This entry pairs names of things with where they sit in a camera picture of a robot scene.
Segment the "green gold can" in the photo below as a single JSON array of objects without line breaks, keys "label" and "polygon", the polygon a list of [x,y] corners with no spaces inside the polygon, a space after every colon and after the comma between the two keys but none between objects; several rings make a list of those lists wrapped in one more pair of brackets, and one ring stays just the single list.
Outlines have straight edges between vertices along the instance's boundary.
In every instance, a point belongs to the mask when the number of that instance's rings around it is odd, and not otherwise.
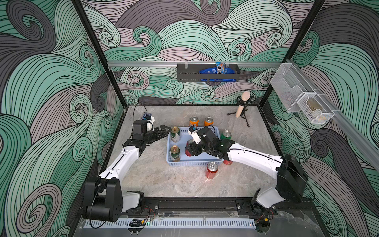
[{"label": "green gold can", "polygon": [[172,146],[169,150],[170,160],[172,162],[178,162],[180,161],[181,155],[180,155],[180,148],[176,145]]}]

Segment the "green sprite can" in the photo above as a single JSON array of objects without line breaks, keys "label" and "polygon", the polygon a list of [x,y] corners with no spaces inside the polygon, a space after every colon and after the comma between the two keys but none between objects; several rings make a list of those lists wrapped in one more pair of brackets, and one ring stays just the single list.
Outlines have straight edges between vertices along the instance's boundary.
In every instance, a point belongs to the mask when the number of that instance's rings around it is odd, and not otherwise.
[{"label": "green sprite can", "polygon": [[231,140],[232,139],[232,133],[229,130],[223,131],[221,134],[221,139]]}]

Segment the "red cola can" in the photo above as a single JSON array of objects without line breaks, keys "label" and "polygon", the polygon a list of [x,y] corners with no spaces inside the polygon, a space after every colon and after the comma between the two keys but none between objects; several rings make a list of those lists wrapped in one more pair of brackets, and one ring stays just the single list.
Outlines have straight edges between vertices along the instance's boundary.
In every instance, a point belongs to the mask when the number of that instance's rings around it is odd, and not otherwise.
[{"label": "red cola can", "polygon": [[194,140],[191,139],[191,140],[187,141],[187,143],[186,143],[185,154],[186,154],[186,156],[188,156],[188,157],[191,157],[192,155],[191,155],[191,153],[189,152],[187,146],[188,146],[189,144],[191,144],[193,141],[194,141]]},{"label": "red cola can", "polygon": [[225,165],[231,165],[233,162],[232,161],[228,161],[228,160],[223,160],[223,163]]}]

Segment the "orange can back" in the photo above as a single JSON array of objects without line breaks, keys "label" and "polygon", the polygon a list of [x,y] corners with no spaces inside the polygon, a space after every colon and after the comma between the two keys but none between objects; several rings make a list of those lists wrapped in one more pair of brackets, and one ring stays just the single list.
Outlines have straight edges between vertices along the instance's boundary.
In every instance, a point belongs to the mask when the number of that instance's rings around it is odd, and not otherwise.
[{"label": "orange can back", "polygon": [[214,121],[213,118],[208,116],[204,119],[204,126],[211,126],[213,125]]},{"label": "orange can back", "polygon": [[199,126],[198,125],[199,124],[199,119],[198,119],[197,116],[191,116],[189,122],[190,122],[191,126],[196,126],[196,127]]}]

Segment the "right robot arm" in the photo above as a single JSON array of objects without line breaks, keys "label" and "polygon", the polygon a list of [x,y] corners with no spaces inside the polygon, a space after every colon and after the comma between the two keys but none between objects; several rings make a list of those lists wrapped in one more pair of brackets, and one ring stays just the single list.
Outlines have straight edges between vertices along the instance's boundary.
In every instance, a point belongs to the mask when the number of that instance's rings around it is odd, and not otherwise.
[{"label": "right robot arm", "polygon": [[276,180],[274,186],[256,191],[251,201],[253,212],[263,213],[283,201],[302,202],[308,176],[292,156],[269,155],[246,148],[231,139],[220,139],[209,127],[198,129],[191,126],[188,134],[194,140],[186,146],[192,156],[207,153],[217,159],[250,166]]}]

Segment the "green white can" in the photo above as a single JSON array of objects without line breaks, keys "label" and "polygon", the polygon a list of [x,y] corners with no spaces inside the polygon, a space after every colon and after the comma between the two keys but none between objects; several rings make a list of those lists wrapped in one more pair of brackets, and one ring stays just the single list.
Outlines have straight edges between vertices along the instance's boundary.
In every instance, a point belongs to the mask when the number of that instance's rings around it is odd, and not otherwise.
[{"label": "green white can", "polygon": [[174,143],[178,143],[180,141],[180,135],[181,135],[180,129],[177,126],[172,127],[170,131],[171,141]]}]

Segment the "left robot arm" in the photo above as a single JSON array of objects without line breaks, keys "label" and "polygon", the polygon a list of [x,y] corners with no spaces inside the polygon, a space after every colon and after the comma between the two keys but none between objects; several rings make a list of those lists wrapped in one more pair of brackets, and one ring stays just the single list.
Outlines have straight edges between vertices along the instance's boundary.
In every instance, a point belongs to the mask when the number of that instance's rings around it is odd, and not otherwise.
[{"label": "left robot arm", "polygon": [[123,144],[118,157],[98,176],[86,181],[83,197],[83,218],[115,222],[131,209],[144,210],[144,194],[123,193],[121,182],[148,145],[169,136],[171,127],[154,127],[153,120],[136,120],[131,137]]}]

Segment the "red cola can front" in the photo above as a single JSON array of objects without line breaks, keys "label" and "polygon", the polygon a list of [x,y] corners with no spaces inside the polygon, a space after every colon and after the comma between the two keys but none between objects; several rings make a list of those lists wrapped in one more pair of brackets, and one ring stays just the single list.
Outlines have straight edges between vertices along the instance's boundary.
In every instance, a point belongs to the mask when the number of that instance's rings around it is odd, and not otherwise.
[{"label": "red cola can front", "polygon": [[192,155],[191,155],[191,153],[189,152],[187,146],[188,146],[189,144],[191,144],[193,141],[194,141],[194,140],[191,139],[191,140],[187,141],[187,143],[186,143],[185,154],[186,154],[186,156],[188,156],[188,157],[191,157]]}]

